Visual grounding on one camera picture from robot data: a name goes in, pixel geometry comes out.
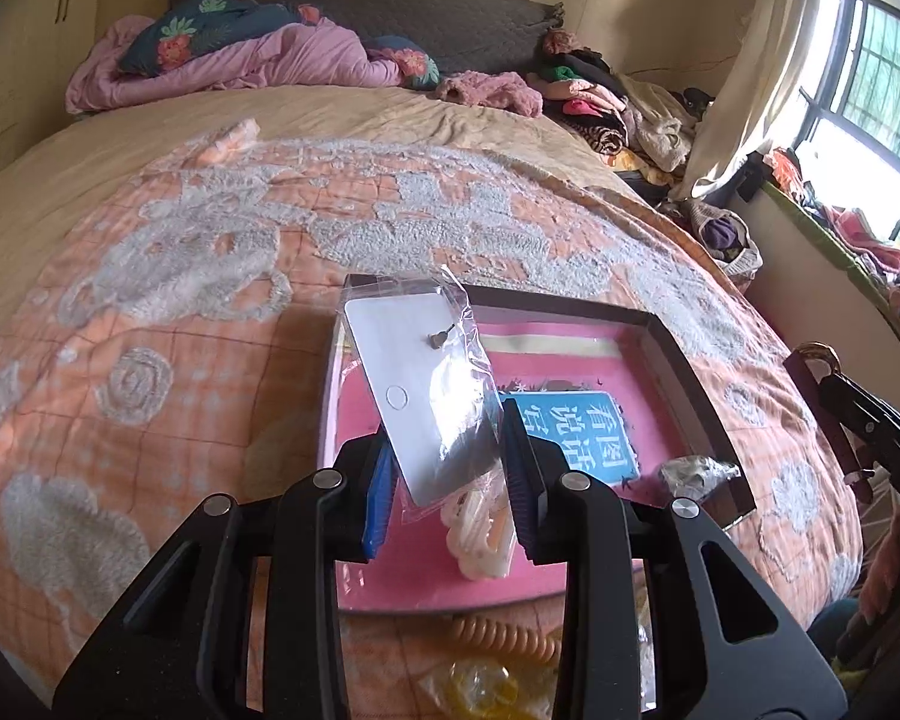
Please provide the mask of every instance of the window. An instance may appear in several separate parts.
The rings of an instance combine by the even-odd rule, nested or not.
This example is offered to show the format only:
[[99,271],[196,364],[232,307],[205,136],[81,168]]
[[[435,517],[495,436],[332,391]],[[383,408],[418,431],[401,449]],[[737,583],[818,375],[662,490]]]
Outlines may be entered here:
[[821,201],[864,211],[900,246],[900,12],[821,0],[799,93],[778,120]]

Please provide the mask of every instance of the white curtain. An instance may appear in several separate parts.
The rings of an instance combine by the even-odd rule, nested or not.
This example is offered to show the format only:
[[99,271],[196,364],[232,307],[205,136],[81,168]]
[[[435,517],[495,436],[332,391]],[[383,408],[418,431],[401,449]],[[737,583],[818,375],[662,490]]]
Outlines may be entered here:
[[797,89],[820,0],[756,0],[746,37],[717,100],[698,126],[674,197],[703,197],[730,181]]

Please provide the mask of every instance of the coiled cord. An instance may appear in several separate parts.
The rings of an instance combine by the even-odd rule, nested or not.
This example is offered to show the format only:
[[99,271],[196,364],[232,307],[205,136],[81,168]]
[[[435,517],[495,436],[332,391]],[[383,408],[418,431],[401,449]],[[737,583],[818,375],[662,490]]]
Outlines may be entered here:
[[557,665],[560,660],[558,638],[478,614],[454,617],[450,635],[459,644],[502,655],[520,656],[538,664]]

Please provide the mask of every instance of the circle on card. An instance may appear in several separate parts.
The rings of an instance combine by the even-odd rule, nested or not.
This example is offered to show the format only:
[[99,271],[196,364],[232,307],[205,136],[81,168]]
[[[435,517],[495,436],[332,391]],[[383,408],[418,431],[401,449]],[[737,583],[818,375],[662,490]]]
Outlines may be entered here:
[[388,402],[392,408],[396,410],[404,408],[405,405],[407,405],[407,400],[407,391],[403,389],[402,386],[393,384],[386,388],[386,402]]

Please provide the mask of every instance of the green cloth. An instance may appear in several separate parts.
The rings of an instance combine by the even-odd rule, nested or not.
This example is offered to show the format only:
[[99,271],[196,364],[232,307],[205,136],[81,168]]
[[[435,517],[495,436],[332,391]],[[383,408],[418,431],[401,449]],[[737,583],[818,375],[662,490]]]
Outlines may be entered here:
[[[853,261],[853,257],[840,242],[816,223],[807,211],[800,208],[799,205],[794,203],[773,184],[765,182],[763,191],[770,196],[770,199],[773,199],[773,202],[778,205],[783,214],[794,223],[794,226],[803,234],[803,237],[807,238],[807,241],[811,242],[830,261],[834,268],[838,271],[843,271],[847,275],[850,283],[860,290],[864,298],[874,305],[874,308],[880,312],[887,324],[890,325],[893,333],[900,339],[900,320],[893,313],[893,309],[890,308],[886,294],[871,281],[869,274]],[[826,338],[820,338],[820,341],[826,343]]]
[[545,67],[540,71],[540,76],[545,81],[569,81],[582,78],[582,76],[578,76],[566,65],[557,65],[554,68]]

